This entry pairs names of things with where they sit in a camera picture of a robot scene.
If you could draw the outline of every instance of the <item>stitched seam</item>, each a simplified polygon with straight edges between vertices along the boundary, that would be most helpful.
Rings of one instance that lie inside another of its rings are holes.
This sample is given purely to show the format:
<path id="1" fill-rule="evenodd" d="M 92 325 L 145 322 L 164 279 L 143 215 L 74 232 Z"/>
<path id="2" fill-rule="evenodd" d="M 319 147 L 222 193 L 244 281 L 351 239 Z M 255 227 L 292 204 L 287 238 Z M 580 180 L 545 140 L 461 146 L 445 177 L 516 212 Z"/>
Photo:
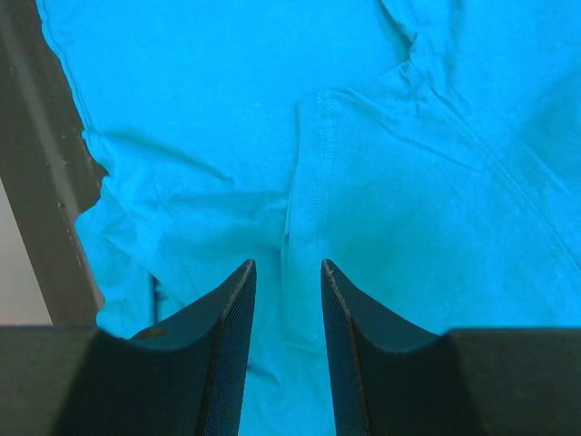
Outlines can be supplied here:
<path id="1" fill-rule="evenodd" d="M 468 126 L 468 124 L 464 121 L 464 119 L 461 116 L 459 116 L 459 114 L 456 114 L 454 111 L 452 111 L 446 105 L 446 103 L 443 102 L 443 100 L 439 97 L 439 95 L 429 85 L 428 80 L 426 79 L 424 74 L 414 65 L 414 63 L 413 63 L 413 61 L 411 61 L 411 59 L 409 60 L 409 63 L 414 68 L 414 70 L 418 73 L 418 75 L 422 79 L 422 82 L 424 83 L 424 85 L 428 88 L 428 90 L 432 93 L 432 95 L 434 95 L 434 97 L 436 97 L 438 102 L 447 110 L 448 113 L 452 114 L 453 118 L 456 121 L 458 121 L 468 132 L 470 132 L 474 136 L 474 138 L 478 141 L 480 146 L 488 153 L 488 155 L 493 159 L 493 161 L 500 167 L 501 171 L 513 182 L 513 184 L 517 187 L 517 189 L 525 196 L 525 198 L 528 200 L 528 202 L 537 211 L 537 214 L 543 219 L 543 221 L 547 225 L 550 232 L 554 235 L 554 237 L 556 238 L 558 243 L 566 251 L 566 253 L 570 257 L 571 261 L 576 265 L 577 269 L 581 270 L 581 265 L 579 265 L 579 263 L 576 261 L 575 256 L 571 253 L 571 250 L 569 249 L 569 247 L 565 244 L 563 239 L 560 237 L 560 235 L 556 231 L 556 228 L 553 226 L 553 224 L 548 220 L 548 218 L 545 216 L 545 214 L 538 207 L 537 203 L 528 194 L 527 190 L 525 190 L 522 187 L 522 185 L 517 181 L 517 179 L 512 175 L 512 173 L 505 167 L 505 165 L 502 164 L 502 162 L 492 152 L 492 150 L 487 146 L 487 144 L 480 138 L 480 136 L 478 134 L 476 134 L 476 132 L 474 132 L 474 130 L 471 127 Z"/>

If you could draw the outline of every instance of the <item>black metal edge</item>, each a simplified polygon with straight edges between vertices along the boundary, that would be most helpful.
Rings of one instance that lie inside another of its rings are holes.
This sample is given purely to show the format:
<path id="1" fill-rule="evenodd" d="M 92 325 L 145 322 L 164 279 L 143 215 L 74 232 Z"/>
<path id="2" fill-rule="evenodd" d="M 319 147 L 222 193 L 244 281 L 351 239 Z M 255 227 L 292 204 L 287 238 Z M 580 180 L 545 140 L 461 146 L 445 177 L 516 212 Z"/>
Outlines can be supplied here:
<path id="1" fill-rule="evenodd" d="M 105 171 L 89 156 L 34 0 L 0 0 L 0 178 L 53 324 L 94 324 L 103 297 L 74 230 Z"/>

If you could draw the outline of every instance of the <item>cyan fabric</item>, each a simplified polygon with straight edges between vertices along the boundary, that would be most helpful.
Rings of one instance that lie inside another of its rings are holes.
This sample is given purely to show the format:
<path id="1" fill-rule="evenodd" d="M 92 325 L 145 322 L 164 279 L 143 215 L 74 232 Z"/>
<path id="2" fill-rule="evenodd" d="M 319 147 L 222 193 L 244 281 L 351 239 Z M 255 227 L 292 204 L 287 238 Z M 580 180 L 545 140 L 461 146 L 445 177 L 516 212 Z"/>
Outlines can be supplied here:
<path id="1" fill-rule="evenodd" d="M 37 0 L 130 337 L 253 258 L 242 436 L 334 433 L 320 262 L 437 333 L 581 323 L 581 4 Z"/>

